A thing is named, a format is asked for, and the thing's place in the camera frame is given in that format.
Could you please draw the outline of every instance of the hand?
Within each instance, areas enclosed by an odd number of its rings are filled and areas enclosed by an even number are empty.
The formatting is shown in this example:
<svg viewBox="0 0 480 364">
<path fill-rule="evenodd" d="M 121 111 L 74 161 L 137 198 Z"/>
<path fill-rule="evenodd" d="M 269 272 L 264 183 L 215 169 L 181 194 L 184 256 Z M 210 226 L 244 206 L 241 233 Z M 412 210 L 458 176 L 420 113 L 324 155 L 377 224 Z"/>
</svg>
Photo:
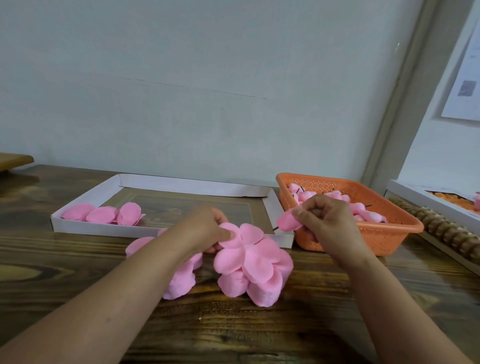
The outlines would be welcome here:
<svg viewBox="0 0 480 364">
<path fill-rule="evenodd" d="M 292 214 L 310 229 L 334 263 L 346 271 L 375 258 L 345 201 L 316 194 Z"/>
<path fill-rule="evenodd" d="M 216 208 L 201 206 L 193 210 L 188 217 L 168 229 L 167 232 L 179 234 L 176 240 L 185 243 L 189 254 L 203 252 L 214 253 L 220 250 L 218 242 L 233 239 L 234 232 L 222 229 L 218 225 L 228 222 L 224 213 Z"/>
</svg>

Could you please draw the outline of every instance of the right hand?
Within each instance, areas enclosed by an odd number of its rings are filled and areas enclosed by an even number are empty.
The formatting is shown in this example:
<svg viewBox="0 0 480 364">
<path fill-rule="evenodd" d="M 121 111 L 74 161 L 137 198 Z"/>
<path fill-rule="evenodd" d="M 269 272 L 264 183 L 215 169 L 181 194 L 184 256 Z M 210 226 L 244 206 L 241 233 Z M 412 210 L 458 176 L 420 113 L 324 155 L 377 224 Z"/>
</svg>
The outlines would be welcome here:
<svg viewBox="0 0 480 364">
<path fill-rule="evenodd" d="M 292 214 L 342 269 L 354 270 L 375 258 L 345 201 L 316 194 Z"/>
</svg>

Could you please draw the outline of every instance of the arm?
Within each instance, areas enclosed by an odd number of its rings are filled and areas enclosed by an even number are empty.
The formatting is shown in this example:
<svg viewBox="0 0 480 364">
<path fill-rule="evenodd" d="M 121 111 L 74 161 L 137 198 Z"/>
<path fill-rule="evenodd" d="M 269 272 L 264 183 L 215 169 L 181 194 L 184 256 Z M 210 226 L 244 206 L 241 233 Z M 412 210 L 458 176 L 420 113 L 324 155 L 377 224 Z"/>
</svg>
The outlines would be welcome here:
<svg viewBox="0 0 480 364">
<path fill-rule="evenodd" d="M 201 208 L 0 349 L 0 363 L 118 363 L 181 263 L 230 231 Z"/>
<path fill-rule="evenodd" d="M 349 278 L 383 363 L 471 363 L 363 240 L 348 205 L 316 195 L 295 210 Z"/>
</svg>

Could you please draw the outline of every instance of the forearm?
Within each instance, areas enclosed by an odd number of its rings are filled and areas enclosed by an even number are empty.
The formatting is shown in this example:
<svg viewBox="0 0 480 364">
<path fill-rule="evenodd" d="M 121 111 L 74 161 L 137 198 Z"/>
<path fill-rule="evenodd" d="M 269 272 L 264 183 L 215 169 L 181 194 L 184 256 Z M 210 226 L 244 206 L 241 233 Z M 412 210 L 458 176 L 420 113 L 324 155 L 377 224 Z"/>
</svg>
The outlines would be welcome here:
<svg viewBox="0 0 480 364">
<path fill-rule="evenodd" d="M 470 363 L 378 259 L 348 275 L 383 363 Z"/>
<path fill-rule="evenodd" d="M 0 349 L 3 363 L 118 363 L 190 252 L 167 231 Z"/>
</svg>

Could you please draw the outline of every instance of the paper sheet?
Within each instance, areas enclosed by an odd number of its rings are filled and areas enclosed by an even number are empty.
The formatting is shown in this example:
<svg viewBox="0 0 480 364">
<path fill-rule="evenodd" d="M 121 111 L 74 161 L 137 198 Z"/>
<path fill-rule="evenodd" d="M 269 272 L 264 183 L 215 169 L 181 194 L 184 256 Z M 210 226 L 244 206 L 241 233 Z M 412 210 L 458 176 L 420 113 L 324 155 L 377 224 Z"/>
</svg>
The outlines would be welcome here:
<svg viewBox="0 0 480 364">
<path fill-rule="evenodd" d="M 480 21 L 470 37 L 442 116 L 480 121 Z"/>
</svg>

